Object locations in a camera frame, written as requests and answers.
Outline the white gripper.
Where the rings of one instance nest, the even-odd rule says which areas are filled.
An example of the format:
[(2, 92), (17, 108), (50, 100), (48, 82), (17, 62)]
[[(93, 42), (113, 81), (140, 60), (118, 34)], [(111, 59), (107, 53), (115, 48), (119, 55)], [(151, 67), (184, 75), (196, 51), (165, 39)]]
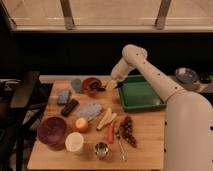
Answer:
[(111, 78), (116, 82), (122, 82), (126, 77), (126, 70), (123, 67), (115, 66), (111, 71)]

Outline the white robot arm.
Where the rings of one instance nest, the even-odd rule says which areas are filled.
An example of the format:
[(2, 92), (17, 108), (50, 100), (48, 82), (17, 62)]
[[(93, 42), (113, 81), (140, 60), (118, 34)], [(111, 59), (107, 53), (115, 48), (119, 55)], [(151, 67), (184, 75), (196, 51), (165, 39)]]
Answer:
[(128, 44), (111, 78), (123, 81), (137, 69), (166, 103), (163, 171), (213, 171), (213, 106), (147, 61), (147, 51)]

